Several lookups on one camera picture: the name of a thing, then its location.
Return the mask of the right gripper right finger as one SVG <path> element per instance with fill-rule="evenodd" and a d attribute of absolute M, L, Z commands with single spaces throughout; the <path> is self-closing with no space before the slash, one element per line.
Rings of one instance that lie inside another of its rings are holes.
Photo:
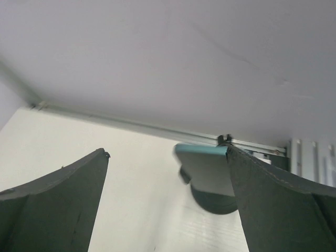
<path fill-rule="evenodd" d="M 227 162 L 249 251 L 335 251 L 335 188 L 230 145 Z"/>

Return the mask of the black phone teal case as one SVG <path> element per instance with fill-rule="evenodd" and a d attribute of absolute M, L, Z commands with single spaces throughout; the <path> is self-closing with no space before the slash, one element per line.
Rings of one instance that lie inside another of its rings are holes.
<path fill-rule="evenodd" d="M 235 195 L 226 157 L 227 146 L 179 143 L 174 152 L 195 189 L 225 196 Z"/>

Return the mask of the black round-base phone stand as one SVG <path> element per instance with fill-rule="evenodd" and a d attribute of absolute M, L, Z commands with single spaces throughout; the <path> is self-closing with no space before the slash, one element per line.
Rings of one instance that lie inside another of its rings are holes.
<path fill-rule="evenodd" d="M 217 146 L 228 147 L 231 144 L 232 139 L 233 138 L 230 134 L 226 136 L 220 135 L 217 137 Z M 191 185 L 191 179 L 182 170 L 182 167 L 180 167 L 179 176 L 184 184 L 190 186 L 191 193 L 195 202 L 207 212 L 217 215 L 226 215 L 237 210 L 235 196 L 225 196 L 198 191 Z"/>

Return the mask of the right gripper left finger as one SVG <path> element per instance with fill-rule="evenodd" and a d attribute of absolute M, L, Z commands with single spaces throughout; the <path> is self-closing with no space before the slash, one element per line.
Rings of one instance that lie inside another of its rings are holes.
<path fill-rule="evenodd" d="M 1 251 L 88 251 L 110 154 L 1 192 Z"/>

